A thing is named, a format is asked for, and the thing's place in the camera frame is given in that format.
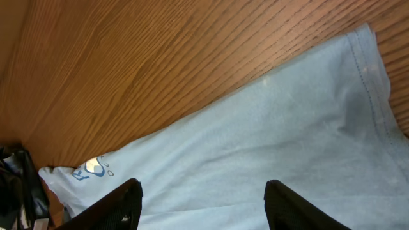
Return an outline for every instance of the wood grain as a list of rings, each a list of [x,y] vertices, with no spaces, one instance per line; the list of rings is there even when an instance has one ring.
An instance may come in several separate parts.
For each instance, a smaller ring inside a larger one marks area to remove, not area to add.
[[[19,37],[27,7],[26,0],[0,0],[0,75]]]
[[[409,134],[409,1],[34,0],[0,80],[0,140],[76,166],[364,22]]]

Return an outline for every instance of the light blue t-shirt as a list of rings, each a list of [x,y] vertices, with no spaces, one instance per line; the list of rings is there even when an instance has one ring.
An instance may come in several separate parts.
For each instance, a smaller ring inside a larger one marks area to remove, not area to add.
[[[409,229],[409,147],[363,25],[118,151],[40,176],[76,216],[137,178],[138,229],[268,229],[278,179],[352,229]]]

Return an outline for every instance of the stitching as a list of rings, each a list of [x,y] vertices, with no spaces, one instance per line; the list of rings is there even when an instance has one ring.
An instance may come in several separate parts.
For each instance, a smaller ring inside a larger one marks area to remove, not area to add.
[[[355,36],[356,36],[357,39],[358,39],[358,45],[359,45],[360,49],[363,50],[363,48],[362,48],[362,46],[361,46],[360,39],[359,39],[359,34],[357,33],[356,30],[354,30],[353,32],[355,33]],[[375,130],[376,130],[376,133],[378,134],[378,138],[381,140],[381,135],[378,133],[378,129],[377,129],[377,127],[376,127],[375,113],[374,113],[374,108],[373,108],[373,104],[372,104],[372,98],[371,98],[371,95],[369,94],[369,90],[368,90],[367,86],[365,85],[364,79],[362,78],[362,75],[361,75],[361,72],[360,72],[360,69],[359,69],[359,66],[358,66],[358,63],[357,63],[357,58],[355,57],[355,53],[354,53],[354,51],[353,51],[352,43],[351,43],[349,37],[348,37],[348,41],[349,41],[349,43],[350,43],[350,47],[351,47],[351,50],[352,50],[353,58],[354,58],[354,60],[355,60],[355,64],[356,64],[357,69],[358,69],[358,71],[359,71],[359,75],[360,75],[361,81],[362,81],[362,83],[363,83],[363,85],[364,85],[364,87],[365,87],[365,90],[367,91],[367,95],[368,95],[368,97],[369,97],[369,102],[370,102],[370,104],[371,104],[371,112],[372,112],[372,115],[373,115],[373,122],[374,122],[374,125],[375,125]],[[363,57],[364,57],[365,65],[368,66],[365,55],[363,55]],[[381,105],[381,103],[380,103],[379,93],[378,93],[378,90],[377,90],[377,88],[376,88],[376,84],[373,84],[373,85],[374,85],[374,92],[375,92],[376,98],[378,99],[378,105],[379,105],[380,112],[381,112],[382,119],[383,119],[383,127],[384,127],[384,129],[385,129],[386,134],[387,134],[387,138],[388,138],[389,144],[390,144],[390,146],[391,146],[393,149],[396,150],[396,147],[395,147],[395,145],[393,145],[392,138],[390,137],[389,130],[388,130],[387,125],[386,125],[385,114],[383,113],[383,109],[382,109],[382,105]],[[394,164],[397,166],[397,168],[402,172],[402,175],[403,175],[403,177],[406,179],[406,181],[409,181],[409,178],[407,177],[405,171],[404,171],[404,170],[401,168],[401,166],[396,162],[395,158],[390,154],[389,150],[388,150],[388,149],[385,149],[385,151],[386,151],[386,153],[391,157],[391,160],[394,162]]]
[[[362,48],[362,46],[361,46],[361,42],[360,42],[359,35],[358,35],[357,31],[353,31],[353,32],[355,33],[355,36],[358,38],[358,45],[359,45],[360,49],[363,50],[363,48]],[[368,66],[368,63],[367,63],[366,58],[365,58],[365,55],[364,55],[364,61],[365,61],[365,66]],[[376,86],[374,86],[374,88],[375,88],[376,98],[378,99],[378,104],[380,105],[380,98],[379,98],[378,89],[376,88]],[[388,137],[389,144],[390,144],[391,146],[393,146],[392,138],[390,138],[389,130],[388,130],[387,126],[386,126],[386,118],[385,118],[385,114],[383,113],[382,106],[380,105],[379,108],[380,108],[380,112],[381,112],[381,115],[382,115],[383,127],[384,127],[385,132],[386,132],[386,135],[387,135],[387,137]]]
[[[355,61],[355,66],[357,67],[357,70],[358,70],[358,73],[359,73],[359,77],[360,77],[360,81],[361,81],[362,84],[364,85],[366,94],[367,94],[367,96],[368,96],[368,98],[369,98],[369,104],[370,104],[370,106],[371,106],[372,122],[373,122],[373,125],[374,125],[374,127],[375,127],[375,132],[376,132],[377,136],[380,138],[380,134],[379,134],[379,131],[378,131],[376,122],[375,122],[375,112],[374,112],[374,109],[373,109],[372,97],[371,97],[371,95],[369,94],[368,87],[366,86],[366,84],[365,84],[365,82],[364,82],[364,78],[362,77],[362,73],[361,73],[360,68],[359,68],[359,66],[358,66],[357,57],[356,57],[355,52],[353,51],[353,48],[352,48],[352,42],[351,42],[351,40],[350,40],[350,37],[349,37],[348,35],[346,35],[346,38],[348,39],[348,42],[349,42],[349,44],[350,44],[350,48],[351,48],[351,51],[352,51],[353,60]]]

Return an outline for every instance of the black bag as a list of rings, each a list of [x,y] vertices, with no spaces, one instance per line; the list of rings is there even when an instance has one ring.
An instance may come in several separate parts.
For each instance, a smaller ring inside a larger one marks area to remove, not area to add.
[[[0,227],[32,229],[49,219],[49,200],[30,154],[20,144],[0,147]]]

